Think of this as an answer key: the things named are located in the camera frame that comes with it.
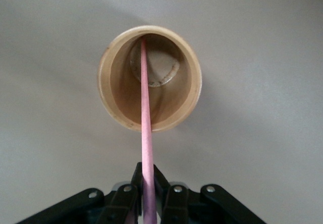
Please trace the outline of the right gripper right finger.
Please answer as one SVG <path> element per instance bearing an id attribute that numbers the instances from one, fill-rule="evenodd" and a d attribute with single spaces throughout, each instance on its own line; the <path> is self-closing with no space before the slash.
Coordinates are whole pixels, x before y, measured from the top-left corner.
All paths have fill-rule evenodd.
<path id="1" fill-rule="evenodd" d="M 189 223 L 188 189 L 180 184 L 171 185 L 156 165 L 154 184 L 160 223 Z"/>

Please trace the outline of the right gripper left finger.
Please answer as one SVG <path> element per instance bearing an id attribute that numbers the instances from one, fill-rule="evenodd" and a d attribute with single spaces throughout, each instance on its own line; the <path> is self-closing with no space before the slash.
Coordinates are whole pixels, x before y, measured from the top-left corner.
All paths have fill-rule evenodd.
<path id="1" fill-rule="evenodd" d="M 97 223 L 138 223 L 142 214 L 142 185 L 142 163 L 139 162 L 131 182 L 105 196 Z"/>

